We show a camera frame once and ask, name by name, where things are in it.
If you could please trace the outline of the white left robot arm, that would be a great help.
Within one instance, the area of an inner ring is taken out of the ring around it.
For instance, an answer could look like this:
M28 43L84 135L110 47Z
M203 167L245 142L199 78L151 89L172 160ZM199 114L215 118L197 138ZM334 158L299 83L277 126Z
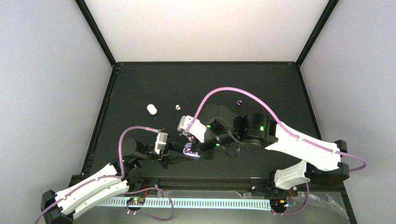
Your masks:
M47 224L71 224L92 207L114 196L132 192L139 194L157 188L143 188L140 161L158 161L163 168L178 161L192 160L192 143L171 142L160 133L155 143L144 144L133 138L123 139L119 156L95 174L54 192L42 195L41 215Z

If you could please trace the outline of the lavender earbud charging case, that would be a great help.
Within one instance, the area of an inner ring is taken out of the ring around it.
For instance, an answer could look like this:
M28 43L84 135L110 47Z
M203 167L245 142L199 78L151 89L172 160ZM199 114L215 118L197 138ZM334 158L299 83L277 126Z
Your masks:
M189 156L193 159L199 159L201 156L198 154L198 152L194 152L192 150L192 143L189 142L187 144L185 144L184 148L183 148L183 154L186 156Z

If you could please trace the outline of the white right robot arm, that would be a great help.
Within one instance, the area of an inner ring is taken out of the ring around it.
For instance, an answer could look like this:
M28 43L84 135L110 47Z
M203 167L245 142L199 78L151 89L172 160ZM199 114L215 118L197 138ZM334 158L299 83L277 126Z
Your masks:
M279 195L299 184L335 186L350 176L349 166L341 161L347 151L343 140L324 142L300 133L271 117L251 112L240 116L222 105L211 104L201 119L183 116L178 130L194 140L185 146L184 154L212 159L216 147L257 147L288 154L299 162L272 171L266 182L271 195Z

